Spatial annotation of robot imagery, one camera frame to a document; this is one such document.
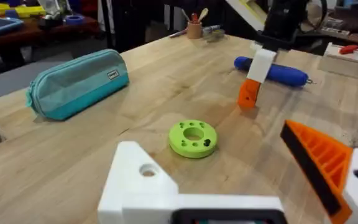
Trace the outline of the white orange left gripper right finger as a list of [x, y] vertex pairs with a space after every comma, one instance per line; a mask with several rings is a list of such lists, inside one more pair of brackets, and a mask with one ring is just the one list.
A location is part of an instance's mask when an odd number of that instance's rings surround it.
[[358, 147], [292, 120], [280, 137], [301, 167], [328, 223], [358, 223]]

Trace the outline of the bare white left gripper left finger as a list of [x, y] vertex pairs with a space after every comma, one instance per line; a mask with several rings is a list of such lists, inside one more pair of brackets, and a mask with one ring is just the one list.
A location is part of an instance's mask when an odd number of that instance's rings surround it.
[[124, 201], [137, 195], [177, 194], [177, 183], [135, 141], [117, 145], [98, 205], [100, 223], [124, 223]]

